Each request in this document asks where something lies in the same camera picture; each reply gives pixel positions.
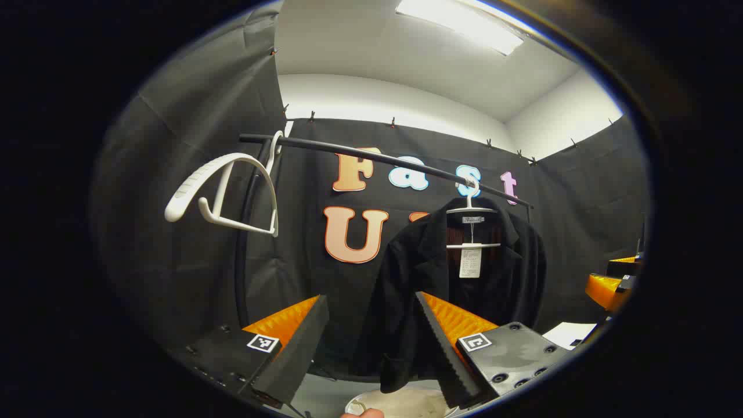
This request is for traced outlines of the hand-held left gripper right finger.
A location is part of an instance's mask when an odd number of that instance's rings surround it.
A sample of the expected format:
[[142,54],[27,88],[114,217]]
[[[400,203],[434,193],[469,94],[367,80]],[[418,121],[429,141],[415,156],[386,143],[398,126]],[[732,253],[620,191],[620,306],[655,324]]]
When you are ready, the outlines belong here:
[[569,350],[518,321],[498,326],[450,302],[416,292],[425,354],[449,407],[507,396],[562,365]]

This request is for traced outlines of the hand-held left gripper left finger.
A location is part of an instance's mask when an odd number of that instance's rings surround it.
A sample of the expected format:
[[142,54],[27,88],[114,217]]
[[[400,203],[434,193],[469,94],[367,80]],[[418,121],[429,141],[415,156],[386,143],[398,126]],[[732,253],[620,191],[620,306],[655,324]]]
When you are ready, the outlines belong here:
[[243,402],[292,403],[329,319],[326,296],[314,296],[243,329],[218,327],[184,347],[184,365]]

